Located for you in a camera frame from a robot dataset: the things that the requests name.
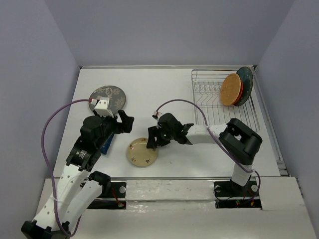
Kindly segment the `grey reindeer pattern plate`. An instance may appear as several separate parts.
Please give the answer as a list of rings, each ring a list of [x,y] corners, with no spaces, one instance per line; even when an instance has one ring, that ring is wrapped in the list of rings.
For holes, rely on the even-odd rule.
[[[126,103],[124,91],[116,86],[102,86],[96,89],[89,97],[90,100],[100,100],[100,98],[109,98],[109,109],[115,115],[118,110],[122,110]]]

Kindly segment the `orange plastic plate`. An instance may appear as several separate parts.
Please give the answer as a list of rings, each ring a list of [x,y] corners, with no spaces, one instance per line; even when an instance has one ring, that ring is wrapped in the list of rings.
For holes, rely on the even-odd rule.
[[[236,99],[236,101],[234,102],[233,105],[235,105],[235,104],[240,100],[240,98],[242,97],[243,89],[244,89],[244,84],[243,84],[243,82],[241,81],[240,93],[239,93],[239,95],[238,95],[238,97],[237,97],[237,99]]]

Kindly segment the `teal glazed ceramic plate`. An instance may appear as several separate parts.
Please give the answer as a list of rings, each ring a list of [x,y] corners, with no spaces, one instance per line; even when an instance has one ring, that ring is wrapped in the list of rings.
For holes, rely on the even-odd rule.
[[[242,95],[235,104],[235,106],[239,107],[244,105],[249,99],[253,89],[254,78],[251,69],[246,66],[241,67],[239,70],[237,70],[236,74],[240,77],[243,83]]]

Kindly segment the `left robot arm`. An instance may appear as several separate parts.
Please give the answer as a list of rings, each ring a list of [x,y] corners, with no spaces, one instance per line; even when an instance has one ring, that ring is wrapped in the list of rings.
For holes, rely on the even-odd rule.
[[[76,140],[62,175],[52,181],[52,194],[31,221],[21,227],[28,239],[68,239],[79,225],[88,206],[98,197],[109,194],[110,176],[93,171],[101,156],[101,148],[113,134],[130,133],[134,117],[124,110],[117,116],[89,116],[84,119],[80,136]]]

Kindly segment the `dark blue patterned plate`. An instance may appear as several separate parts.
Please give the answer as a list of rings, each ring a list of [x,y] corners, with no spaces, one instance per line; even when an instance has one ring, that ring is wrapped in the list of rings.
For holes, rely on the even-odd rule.
[[[102,148],[101,148],[101,153],[103,154],[103,155],[106,155],[107,154],[107,152],[108,152],[108,150],[109,150],[109,148],[110,148],[110,146],[111,146],[111,143],[112,143],[112,140],[113,140],[113,138],[114,138],[114,134],[112,134],[108,139],[107,139],[107,141],[104,143],[104,145],[102,146]]]

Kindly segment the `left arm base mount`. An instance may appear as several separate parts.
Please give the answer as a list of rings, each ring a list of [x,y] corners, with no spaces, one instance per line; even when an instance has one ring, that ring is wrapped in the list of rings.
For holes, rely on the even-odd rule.
[[[109,188],[103,187],[102,193],[88,206],[88,210],[126,209],[126,182],[112,181]]]

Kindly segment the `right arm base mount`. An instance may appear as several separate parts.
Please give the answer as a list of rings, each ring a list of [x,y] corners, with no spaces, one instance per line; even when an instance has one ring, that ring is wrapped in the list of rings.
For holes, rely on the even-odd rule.
[[[245,187],[231,181],[214,182],[213,194],[217,209],[262,208],[256,181],[249,181]]]

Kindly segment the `woven bamboo round plate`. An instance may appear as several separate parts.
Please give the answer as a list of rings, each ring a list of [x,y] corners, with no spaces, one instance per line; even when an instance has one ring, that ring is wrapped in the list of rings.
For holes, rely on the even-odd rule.
[[[220,88],[220,101],[225,106],[233,105],[241,88],[241,79],[236,73],[229,74]]]

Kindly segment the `cream patterned small plate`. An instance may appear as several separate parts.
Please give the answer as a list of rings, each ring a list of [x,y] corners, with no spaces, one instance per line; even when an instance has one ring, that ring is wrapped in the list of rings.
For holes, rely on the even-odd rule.
[[[137,138],[128,146],[126,153],[127,159],[134,166],[148,167],[156,161],[158,151],[156,149],[147,148],[147,142],[147,138]]]

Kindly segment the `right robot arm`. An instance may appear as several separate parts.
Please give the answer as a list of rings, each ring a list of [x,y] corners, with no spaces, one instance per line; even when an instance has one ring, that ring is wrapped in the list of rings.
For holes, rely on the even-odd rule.
[[[155,150],[174,140],[182,145],[217,144],[234,161],[229,189],[234,195],[243,194],[253,172],[252,164],[263,142],[262,138],[237,118],[226,124],[182,124],[171,113],[157,119],[148,128],[147,148]]]

